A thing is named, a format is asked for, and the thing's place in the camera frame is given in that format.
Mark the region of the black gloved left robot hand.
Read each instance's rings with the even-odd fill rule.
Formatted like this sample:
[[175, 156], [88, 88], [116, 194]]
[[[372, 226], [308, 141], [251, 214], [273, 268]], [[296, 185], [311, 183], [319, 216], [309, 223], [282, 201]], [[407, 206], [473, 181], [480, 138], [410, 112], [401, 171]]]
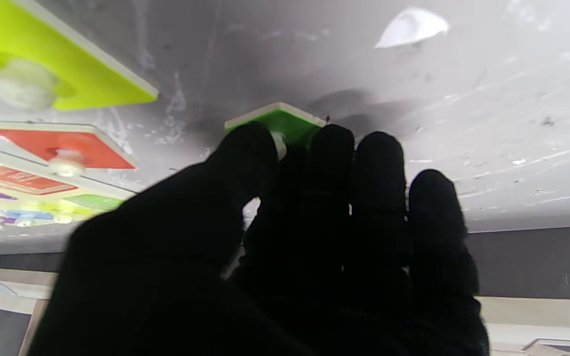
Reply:
[[69, 237], [30, 356], [487, 356], [453, 182], [337, 125], [250, 123]]

